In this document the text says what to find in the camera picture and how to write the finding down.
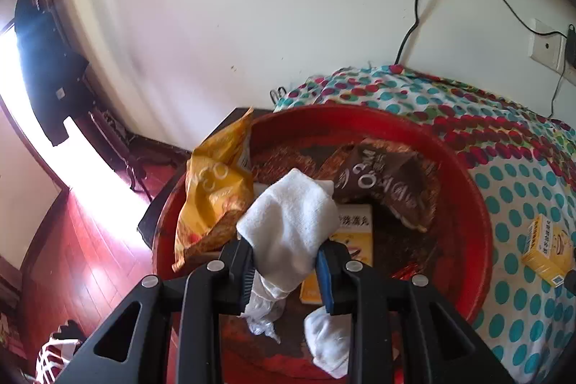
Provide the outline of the white sock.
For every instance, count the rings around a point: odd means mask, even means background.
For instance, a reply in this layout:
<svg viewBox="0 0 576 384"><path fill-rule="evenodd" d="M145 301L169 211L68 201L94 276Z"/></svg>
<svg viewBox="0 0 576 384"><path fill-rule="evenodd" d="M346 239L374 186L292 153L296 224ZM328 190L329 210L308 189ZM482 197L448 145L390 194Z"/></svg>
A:
<svg viewBox="0 0 576 384"><path fill-rule="evenodd" d="M314 270L320 246L339 228L334 183L296 168L270 185L237 223L257 272L288 295Z"/></svg>
<svg viewBox="0 0 576 384"><path fill-rule="evenodd" d="M347 375L351 347L351 315L332 316L324 306L303 320L312 362L335 379Z"/></svg>

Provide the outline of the white tissue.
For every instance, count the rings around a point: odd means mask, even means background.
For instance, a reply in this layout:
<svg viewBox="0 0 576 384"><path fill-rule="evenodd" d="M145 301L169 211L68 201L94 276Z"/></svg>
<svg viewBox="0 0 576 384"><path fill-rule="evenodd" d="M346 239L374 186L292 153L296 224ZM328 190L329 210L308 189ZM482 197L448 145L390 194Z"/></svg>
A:
<svg viewBox="0 0 576 384"><path fill-rule="evenodd" d="M274 323L282 316L288 292L278 288L255 273L250 299L241 315L250 332L256 336L264 335L281 343L276 333Z"/></svg>

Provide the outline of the yellow lips medicine box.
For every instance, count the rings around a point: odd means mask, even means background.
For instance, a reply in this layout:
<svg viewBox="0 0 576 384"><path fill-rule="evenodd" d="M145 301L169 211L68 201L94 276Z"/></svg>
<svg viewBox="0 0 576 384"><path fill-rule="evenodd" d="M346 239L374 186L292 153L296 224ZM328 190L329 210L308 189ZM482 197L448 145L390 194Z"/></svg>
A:
<svg viewBox="0 0 576 384"><path fill-rule="evenodd" d="M373 265L373 217L370 205L338 205L340 227L330 239L347 247L353 260ZM322 304L315 271L301 283L300 300L305 305Z"/></svg>

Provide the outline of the yellow snack bag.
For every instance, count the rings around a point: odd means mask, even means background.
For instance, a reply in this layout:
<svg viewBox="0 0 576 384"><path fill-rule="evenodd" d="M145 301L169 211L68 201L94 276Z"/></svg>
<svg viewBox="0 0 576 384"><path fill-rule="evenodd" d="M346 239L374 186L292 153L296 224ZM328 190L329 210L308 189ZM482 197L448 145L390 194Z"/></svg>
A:
<svg viewBox="0 0 576 384"><path fill-rule="evenodd" d="M236 223L254 201L250 159L253 110L207 137L186 163L185 203L180 210L172 270L215 252L236 234Z"/></svg>

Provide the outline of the brown snack bag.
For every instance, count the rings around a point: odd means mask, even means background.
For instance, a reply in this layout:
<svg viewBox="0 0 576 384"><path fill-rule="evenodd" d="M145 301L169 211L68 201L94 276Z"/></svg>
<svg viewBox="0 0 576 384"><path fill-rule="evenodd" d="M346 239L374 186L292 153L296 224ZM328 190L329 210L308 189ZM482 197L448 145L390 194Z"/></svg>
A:
<svg viewBox="0 0 576 384"><path fill-rule="evenodd" d="M407 144L365 138L336 149L315 177L334 182L337 202L368 199L386 207L408 229L432 227L440 193L439 164Z"/></svg>

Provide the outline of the red round tray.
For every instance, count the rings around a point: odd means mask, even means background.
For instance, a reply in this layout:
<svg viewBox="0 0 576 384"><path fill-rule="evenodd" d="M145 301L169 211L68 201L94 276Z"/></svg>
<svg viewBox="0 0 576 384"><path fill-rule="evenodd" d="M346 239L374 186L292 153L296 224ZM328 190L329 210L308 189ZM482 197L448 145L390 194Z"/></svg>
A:
<svg viewBox="0 0 576 384"><path fill-rule="evenodd" d="M253 190L248 161L275 142L329 135L333 124L347 132L371 128L400 138L439 164L439 193L464 229L480 236L463 272L464 299L454 304L420 276L387 279L354 260L332 240L339 226L330 183L298 170L263 194ZM462 163L424 128L395 115L355 106L319 105L254 118L244 115L197 147L188 160L192 232L176 266L192 252L217 244L222 255L185 278L177 379L222 381L220 319L241 314L257 277L286 292L317 273L329 314L351 316L348 372L353 383L391 383L390 315L402 325L404 376L409 383L485 383L507 372L466 319L476 307L473 290L487 286L491 259L487 212Z"/></svg>

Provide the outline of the polka dot cloth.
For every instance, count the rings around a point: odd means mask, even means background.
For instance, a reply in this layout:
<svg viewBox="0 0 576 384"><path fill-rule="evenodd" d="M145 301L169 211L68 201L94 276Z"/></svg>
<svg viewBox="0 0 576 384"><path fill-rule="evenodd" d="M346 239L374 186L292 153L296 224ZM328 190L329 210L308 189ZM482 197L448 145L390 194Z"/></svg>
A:
<svg viewBox="0 0 576 384"><path fill-rule="evenodd" d="M575 297L525 266L532 220L575 233L575 132L514 101L455 80L383 65L310 77L277 109L324 103L378 108L428 128L468 168L487 207L492 279L474 328L519 383L545 383L575 333Z"/></svg>

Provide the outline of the black hanging clothes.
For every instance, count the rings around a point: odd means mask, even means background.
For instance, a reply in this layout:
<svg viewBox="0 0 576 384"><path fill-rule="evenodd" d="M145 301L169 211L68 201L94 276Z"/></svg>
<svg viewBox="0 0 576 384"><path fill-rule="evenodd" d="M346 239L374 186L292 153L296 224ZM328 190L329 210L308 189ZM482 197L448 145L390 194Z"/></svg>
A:
<svg viewBox="0 0 576 384"><path fill-rule="evenodd" d="M32 111L46 138L58 146L68 138L64 120L81 117L96 104L84 82L89 62L63 41L51 13L38 10L32 0L17 1L14 21Z"/></svg>

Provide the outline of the black power adapter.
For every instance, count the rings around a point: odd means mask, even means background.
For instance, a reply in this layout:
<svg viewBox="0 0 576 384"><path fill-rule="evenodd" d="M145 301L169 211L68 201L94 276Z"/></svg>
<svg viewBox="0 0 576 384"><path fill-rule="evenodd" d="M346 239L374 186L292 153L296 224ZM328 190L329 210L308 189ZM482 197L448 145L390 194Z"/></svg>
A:
<svg viewBox="0 0 576 384"><path fill-rule="evenodd" d="M576 68L576 29L574 24L568 27L564 48L564 60L571 67Z"/></svg>

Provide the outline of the white wall socket panel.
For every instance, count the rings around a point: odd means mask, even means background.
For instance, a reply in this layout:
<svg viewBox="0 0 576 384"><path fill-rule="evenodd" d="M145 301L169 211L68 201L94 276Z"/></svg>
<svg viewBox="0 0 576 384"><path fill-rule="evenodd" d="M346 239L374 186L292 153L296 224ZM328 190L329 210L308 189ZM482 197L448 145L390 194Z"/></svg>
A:
<svg viewBox="0 0 576 384"><path fill-rule="evenodd" d="M534 62L538 62L540 65L554 70L558 75L564 73L564 79L574 85L575 69L571 65L566 65L565 68L562 68L561 65L564 46L565 39L559 34L540 36L531 33L528 56L533 59Z"/></svg>

